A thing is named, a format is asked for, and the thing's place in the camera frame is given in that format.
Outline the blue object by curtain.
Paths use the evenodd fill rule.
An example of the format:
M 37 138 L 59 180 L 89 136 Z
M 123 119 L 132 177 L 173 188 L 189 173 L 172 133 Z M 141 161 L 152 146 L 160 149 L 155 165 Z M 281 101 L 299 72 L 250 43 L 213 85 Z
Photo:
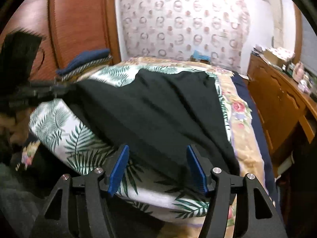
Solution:
M 190 57 L 190 61 L 193 62 L 201 62 L 205 64 L 210 64 L 211 63 L 211 58 L 207 55 L 202 55 L 200 52 L 195 50 L 193 54 Z

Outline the wooden louvered wardrobe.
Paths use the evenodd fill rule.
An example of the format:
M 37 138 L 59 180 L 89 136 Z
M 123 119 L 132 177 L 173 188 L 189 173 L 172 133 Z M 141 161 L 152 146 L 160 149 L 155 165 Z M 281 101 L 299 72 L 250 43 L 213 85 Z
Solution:
M 1 39 L 16 29 L 44 37 L 32 80 L 52 80 L 83 51 L 108 48 L 121 61 L 115 0 L 1 0 Z

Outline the circle pattern curtain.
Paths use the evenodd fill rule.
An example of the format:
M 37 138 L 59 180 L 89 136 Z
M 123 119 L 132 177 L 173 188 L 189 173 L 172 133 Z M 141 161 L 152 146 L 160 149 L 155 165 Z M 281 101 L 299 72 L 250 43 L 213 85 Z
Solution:
M 187 60 L 239 71 L 249 36 L 245 0 L 119 0 L 127 55 Z

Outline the floral bedspread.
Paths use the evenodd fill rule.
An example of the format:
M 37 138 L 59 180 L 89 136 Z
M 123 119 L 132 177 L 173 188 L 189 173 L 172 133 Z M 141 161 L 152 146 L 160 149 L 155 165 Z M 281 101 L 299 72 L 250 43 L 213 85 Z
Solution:
M 142 69 L 163 74 L 198 71 L 214 78 L 227 139 L 240 173 L 255 173 L 270 198 L 276 200 L 272 163 L 261 122 L 239 74 L 202 63 L 132 58 L 105 66 L 85 78 L 121 87 L 130 84 Z M 111 143 L 97 138 L 60 99 L 41 104 L 31 114 L 30 131 L 29 141 L 13 165 L 39 196 L 44 195 L 44 187 L 36 183 L 35 175 L 41 168 L 56 177 L 71 170 L 86 175 L 104 164 L 116 150 Z M 125 207 L 132 206 L 153 217 L 159 225 L 159 237 L 197 237 L 208 209 L 207 200 L 198 192 L 182 187 L 134 158 L 129 160 L 118 197 Z

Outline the palm leaf print cushion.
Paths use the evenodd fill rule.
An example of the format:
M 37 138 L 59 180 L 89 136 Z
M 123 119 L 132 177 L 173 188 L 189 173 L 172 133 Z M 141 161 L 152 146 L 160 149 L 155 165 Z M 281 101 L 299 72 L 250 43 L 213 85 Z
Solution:
M 240 171 L 231 144 L 220 78 L 202 67 L 104 67 L 76 84 L 67 101 L 42 103 L 30 128 L 80 175 L 104 164 L 123 143 L 130 159 L 117 195 L 166 222 L 199 222 L 208 201 L 186 160 L 188 145 L 230 174 Z

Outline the folded navy blue garment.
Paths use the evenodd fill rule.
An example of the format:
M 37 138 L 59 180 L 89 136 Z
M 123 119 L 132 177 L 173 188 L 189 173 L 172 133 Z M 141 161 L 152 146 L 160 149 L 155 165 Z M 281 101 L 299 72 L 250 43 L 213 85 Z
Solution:
M 71 71 L 77 69 L 84 64 L 87 64 L 92 61 L 96 61 L 99 59 L 106 59 L 110 54 L 110 49 L 97 49 L 92 51 L 83 51 L 78 56 L 76 56 L 72 61 L 68 63 L 63 69 L 56 70 L 57 75 L 64 76 L 70 73 Z

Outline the cardboard box on sideboard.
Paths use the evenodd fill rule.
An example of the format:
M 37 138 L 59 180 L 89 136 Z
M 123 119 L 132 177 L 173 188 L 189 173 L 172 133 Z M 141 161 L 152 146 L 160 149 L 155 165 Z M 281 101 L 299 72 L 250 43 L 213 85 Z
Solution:
M 295 53 L 290 52 L 289 50 L 283 47 L 271 47 L 266 48 L 263 55 L 271 64 L 274 64 L 277 67 L 282 68 L 284 65 L 287 65 L 294 58 Z

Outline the pink ceramic jug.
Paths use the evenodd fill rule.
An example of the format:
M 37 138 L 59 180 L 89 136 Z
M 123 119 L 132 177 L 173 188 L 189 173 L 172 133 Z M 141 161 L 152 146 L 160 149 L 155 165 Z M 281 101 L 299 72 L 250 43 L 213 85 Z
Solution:
M 305 73 L 304 65 L 302 62 L 299 61 L 294 67 L 292 78 L 297 83 L 299 83 L 303 79 L 304 73 Z

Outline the wooden sideboard cabinet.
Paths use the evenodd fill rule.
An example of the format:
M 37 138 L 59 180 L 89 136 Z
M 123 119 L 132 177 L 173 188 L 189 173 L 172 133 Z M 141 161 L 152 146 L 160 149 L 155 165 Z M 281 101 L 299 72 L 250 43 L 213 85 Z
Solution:
M 293 79 L 254 54 L 247 76 L 270 157 L 277 167 L 296 147 L 315 138 L 316 102 L 302 93 Z

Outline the black t-shirt white print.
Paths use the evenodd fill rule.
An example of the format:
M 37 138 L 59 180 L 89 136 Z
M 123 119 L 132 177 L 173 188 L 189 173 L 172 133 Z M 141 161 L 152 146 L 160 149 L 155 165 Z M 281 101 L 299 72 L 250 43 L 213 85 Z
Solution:
M 240 173 L 214 78 L 204 72 L 142 69 L 121 87 L 83 80 L 71 86 L 63 101 L 99 139 L 128 145 L 142 164 L 176 182 L 193 186 L 188 145 L 215 167 Z

